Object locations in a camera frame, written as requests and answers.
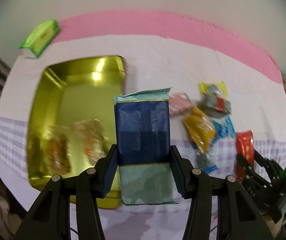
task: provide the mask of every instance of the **orange wrapper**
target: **orange wrapper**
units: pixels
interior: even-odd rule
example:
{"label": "orange wrapper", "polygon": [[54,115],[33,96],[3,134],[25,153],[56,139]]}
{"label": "orange wrapper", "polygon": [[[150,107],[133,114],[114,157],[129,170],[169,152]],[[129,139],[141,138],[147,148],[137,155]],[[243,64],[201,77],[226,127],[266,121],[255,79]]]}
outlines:
{"label": "orange wrapper", "polygon": [[[254,166],[254,141],[253,133],[251,130],[247,132],[237,132],[236,133],[236,150],[237,153],[243,154],[247,159],[249,164]],[[236,176],[239,181],[244,179],[245,171],[242,167],[237,164],[236,166]]]}

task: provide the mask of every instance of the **gold tray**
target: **gold tray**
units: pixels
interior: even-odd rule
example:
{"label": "gold tray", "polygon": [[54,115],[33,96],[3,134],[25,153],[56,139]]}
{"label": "gold tray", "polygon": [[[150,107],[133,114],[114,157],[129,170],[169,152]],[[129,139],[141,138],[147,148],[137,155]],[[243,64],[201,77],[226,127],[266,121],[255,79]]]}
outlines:
{"label": "gold tray", "polygon": [[[116,143],[113,98],[123,92],[124,61],[120,56],[78,59],[49,66],[43,72],[31,110],[27,136],[27,166],[33,188],[42,190],[51,175],[45,162],[49,127],[73,126],[81,120],[100,120],[108,149]],[[75,134],[68,136],[68,157],[72,177],[94,166],[84,154]],[[120,204],[119,173],[105,199],[97,199],[101,208]]]}

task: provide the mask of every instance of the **white wall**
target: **white wall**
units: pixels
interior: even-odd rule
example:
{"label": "white wall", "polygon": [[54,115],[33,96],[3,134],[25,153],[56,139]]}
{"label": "white wall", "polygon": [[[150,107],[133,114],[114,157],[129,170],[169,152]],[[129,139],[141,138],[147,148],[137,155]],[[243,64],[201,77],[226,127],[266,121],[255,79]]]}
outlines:
{"label": "white wall", "polygon": [[12,65],[22,41],[46,19],[119,9],[170,11],[221,25],[266,50],[286,74],[286,0],[0,0],[0,57]]}

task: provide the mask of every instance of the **pink snack package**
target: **pink snack package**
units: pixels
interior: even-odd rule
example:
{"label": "pink snack package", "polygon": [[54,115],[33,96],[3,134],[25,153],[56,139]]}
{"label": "pink snack package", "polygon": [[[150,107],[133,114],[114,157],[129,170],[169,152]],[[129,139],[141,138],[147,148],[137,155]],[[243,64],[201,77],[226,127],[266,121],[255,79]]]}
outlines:
{"label": "pink snack package", "polygon": [[169,97],[170,116],[182,114],[193,107],[188,95],[184,92],[175,93]]}

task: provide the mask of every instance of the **yellow snack package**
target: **yellow snack package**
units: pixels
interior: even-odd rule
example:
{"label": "yellow snack package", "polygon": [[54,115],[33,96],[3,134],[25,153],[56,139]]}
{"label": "yellow snack package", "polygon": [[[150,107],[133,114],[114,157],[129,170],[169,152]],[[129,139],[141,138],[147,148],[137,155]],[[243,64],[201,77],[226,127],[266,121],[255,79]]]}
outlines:
{"label": "yellow snack package", "polygon": [[216,84],[206,84],[204,82],[200,82],[199,89],[203,96],[205,96],[206,94],[214,94],[219,98],[228,98],[227,89],[223,81],[220,81]]}
{"label": "yellow snack package", "polygon": [[216,135],[215,128],[209,117],[196,106],[192,113],[183,119],[191,138],[201,153],[206,153]]}

